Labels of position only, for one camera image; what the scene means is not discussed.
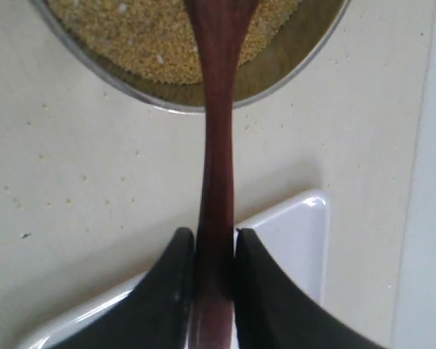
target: countertop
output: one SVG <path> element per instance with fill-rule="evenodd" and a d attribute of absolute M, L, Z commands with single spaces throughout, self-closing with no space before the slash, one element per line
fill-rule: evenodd
<path fill-rule="evenodd" d="M 318 56 L 235 111 L 236 219 L 304 189 L 333 211 L 325 306 L 390 344 L 434 1 L 353 0 Z M 0 348 L 195 227 L 203 117 L 142 104 L 0 0 Z"/>

